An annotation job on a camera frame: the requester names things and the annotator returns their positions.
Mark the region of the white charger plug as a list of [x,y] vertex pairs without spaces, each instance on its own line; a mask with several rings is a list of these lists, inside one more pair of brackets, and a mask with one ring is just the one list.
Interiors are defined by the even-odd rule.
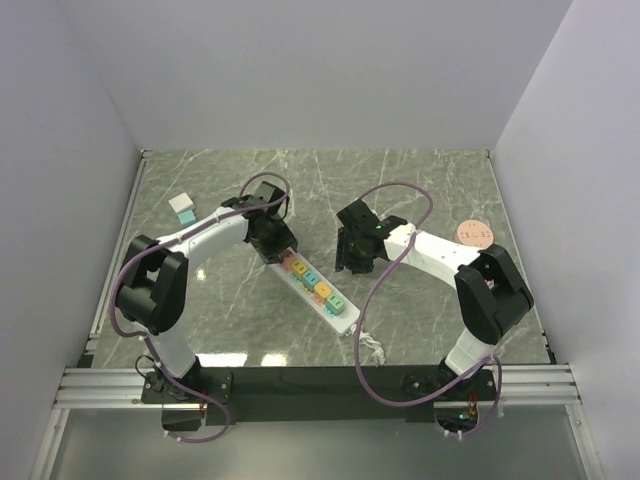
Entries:
[[191,211],[195,208],[193,200],[187,193],[181,193],[169,199],[168,203],[176,214]]

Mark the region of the white multicolour power strip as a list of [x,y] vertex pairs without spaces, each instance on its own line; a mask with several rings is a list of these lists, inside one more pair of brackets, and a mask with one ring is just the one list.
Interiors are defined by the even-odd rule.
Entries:
[[[345,301],[345,309],[340,315],[333,315],[325,306],[325,300],[319,298],[314,290],[305,287],[301,278],[296,277],[291,272],[291,263],[299,259],[304,262],[308,270],[314,271],[320,281],[325,282],[331,289],[332,294],[340,296]],[[287,251],[281,263],[269,264],[268,268],[282,280],[316,315],[318,315],[338,336],[348,336],[353,334],[354,325],[360,315],[360,310],[334,286],[311,262],[302,254]]]

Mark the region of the yellow adapter plug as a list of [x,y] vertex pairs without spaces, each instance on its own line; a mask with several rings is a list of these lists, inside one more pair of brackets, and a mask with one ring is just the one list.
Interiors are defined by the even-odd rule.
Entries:
[[291,272],[298,278],[302,278],[308,271],[307,265],[299,259],[294,260],[291,263]]
[[332,289],[323,281],[314,285],[315,294],[321,299],[327,299],[332,294]]

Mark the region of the round pink power socket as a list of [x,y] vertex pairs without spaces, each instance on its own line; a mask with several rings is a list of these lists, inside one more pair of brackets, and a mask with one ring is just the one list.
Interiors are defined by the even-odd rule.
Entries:
[[455,241],[459,244],[486,249],[494,243],[494,234],[491,228],[479,220],[465,220],[459,224],[455,231]]

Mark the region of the teal charger plug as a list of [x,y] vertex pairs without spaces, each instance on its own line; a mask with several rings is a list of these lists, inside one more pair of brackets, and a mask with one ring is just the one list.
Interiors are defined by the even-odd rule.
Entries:
[[188,227],[197,222],[197,217],[193,210],[185,210],[178,214],[178,220],[181,226]]

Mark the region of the teal adapter plug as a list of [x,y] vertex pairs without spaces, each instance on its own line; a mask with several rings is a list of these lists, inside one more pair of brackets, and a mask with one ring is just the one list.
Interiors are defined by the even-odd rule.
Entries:
[[306,270],[301,277],[303,284],[309,290],[314,290],[315,285],[320,282],[319,277],[314,271]]

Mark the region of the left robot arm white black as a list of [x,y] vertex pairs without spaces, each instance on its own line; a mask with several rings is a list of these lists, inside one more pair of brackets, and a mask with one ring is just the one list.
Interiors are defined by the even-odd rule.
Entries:
[[140,336],[164,389],[186,402],[204,390],[201,364],[179,325],[190,276],[201,264],[240,243],[251,245],[264,264],[278,264],[295,250],[297,239],[280,213],[287,207],[290,184],[263,181],[221,203],[213,213],[161,238],[145,235],[129,244],[114,281],[108,312],[112,328],[124,338]]

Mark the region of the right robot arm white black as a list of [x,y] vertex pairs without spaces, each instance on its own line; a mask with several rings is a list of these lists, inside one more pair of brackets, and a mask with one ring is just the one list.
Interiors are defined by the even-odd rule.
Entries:
[[464,328],[441,362],[439,387],[460,399],[474,386],[479,362],[494,353],[508,331],[534,307],[534,298],[509,252],[492,244],[465,246],[391,215],[380,219],[362,200],[337,213],[335,268],[369,273],[383,259],[420,270],[452,287]]

